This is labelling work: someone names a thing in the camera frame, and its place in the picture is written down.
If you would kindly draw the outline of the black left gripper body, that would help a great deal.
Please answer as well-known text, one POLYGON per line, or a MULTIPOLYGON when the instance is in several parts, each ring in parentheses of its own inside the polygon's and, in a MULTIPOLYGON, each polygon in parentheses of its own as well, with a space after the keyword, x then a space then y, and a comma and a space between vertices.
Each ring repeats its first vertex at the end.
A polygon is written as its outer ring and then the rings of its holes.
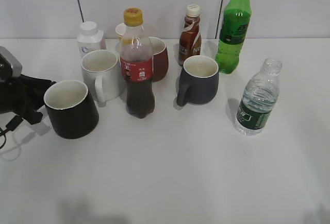
POLYGON ((38 110, 44 105, 44 94, 55 82, 21 75, 1 83, 1 114, 13 112, 31 125, 42 119, 38 110))

